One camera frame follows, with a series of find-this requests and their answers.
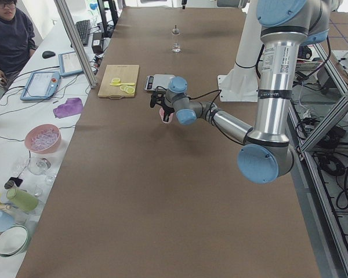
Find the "white table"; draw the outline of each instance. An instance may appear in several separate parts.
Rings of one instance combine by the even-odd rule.
[[[90,47],[92,43],[92,38],[89,40],[89,46],[85,46],[85,51],[90,58],[93,59],[94,54]],[[106,48],[109,41],[105,41],[104,47]],[[64,30],[61,22],[57,23],[49,35],[41,43],[35,54],[32,56],[27,65],[23,68],[21,73],[36,71],[46,67],[54,67],[59,65],[58,54],[71,52],[73,49],[70,47],[70,40]],[[54,57],[43,59],[42,53],[46,50],[51,50],[56,53]],[[55,69],[47,69],[47,71],[57,71]],[[12,87],[24,86],[29,78],[30,74],[25,74],[13,83]],[[26,134],[34,127],[51,123],[57,127],[71,127],[74,126],[79,115],[69,116],[63,119],[55,118],[53,114],[53,109],[58,107],[60,104],[66,102],[70,97],[79,97],[83,104],[85,104],[88,98],[88,93],[90,90],[89,83],[85,78],[84,74],[80,74],[76,80],[76,75],[69,76],[67,78],[62,78],[59,84],[59,89],[65,88],[68,84],[72,83],[69,87],[59,90],[53,98],[45,100],[42,102],[25,102],[19,99],[21,90],[13,89],[9,90],[1,99],[0,105],[6,104],[7,97],[8,104],[5,106],[0,106],[0,136],[6,138],[15,138],[18,140],[23,140]],[[18,109],[23,109],[21,111],[10,112]],[[74,128],[61,129],[62,141],[57,151],[47,155],[39,155],[36,153],[31,153],[31,157],[47,158],[51,162],[51,167],[49,172],[56,174],[60,168],[61,162],[63,160],[64,154],[67,147],[71,141],[74,133]],[[29,151],[24,146],[24,142],[17,142],[12,140],[6,140],[0,138],[0,192],[5,192],[4,184],[5,182],[14,175],[16,171],[13,170],[18,161],[24,161],[29,158]],[[27,169],[23,171],[20,178],[24,181],[20,186],[23,189],[33,193],[36,185],[38,185],[43,193],[39,197],[41,201],[46,203],[49,192],[51,190],[51,185],[45,184],[45,175],[33,175]],[[29,216],[24,213],[15,213],[16,219],[25,224],[25,226],[34,232],[39,216]],[[0,257],[0,278],[13,278],[24,259],[26,253],[18,254],[8,258]]]

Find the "computer monitor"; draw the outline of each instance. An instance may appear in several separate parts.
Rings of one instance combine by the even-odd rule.
[[[108,2],[109,8],[107,8],[107,9],[104,7],[105,2]],[[99,12],[100,12],[100,17],[102,20],[101,31],[102,31],[103,36],[105,38],[111,38],[113,30],[114,30],[115,25],[117,24],[117,20],[118,20],[117,8],[116,8],[115,1],[113,1],[113,0],[98,0],[97,3],[98,3]],[[113,21],[114,25],[108,24],[107,17],[106,17],[106,10],[108,10],[108,9],[111,12],[111,17],[112,17],[112,21]]]

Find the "dark blue sweater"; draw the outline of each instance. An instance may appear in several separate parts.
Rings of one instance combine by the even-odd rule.
[[[30,59],[34,27],[31,20],[17,8],[11,21],[0,18],[0,70],[5,75],[21,71]]]

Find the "keyboard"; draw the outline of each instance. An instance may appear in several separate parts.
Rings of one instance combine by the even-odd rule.
[[[83,45],[88,45],[90,34],[90,20],[81,20],[75,23]]]

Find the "computer mouse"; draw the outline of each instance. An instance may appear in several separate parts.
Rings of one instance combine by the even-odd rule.
[[[47,59],[47,58],[50,58],[50,57],[53,57],[53,56],[55,56],[56,54],[54,53],[54,52],[52,52],[52,51],[44,51],[43,53],[42,53],[42,57],[44,58],[44,59]]]

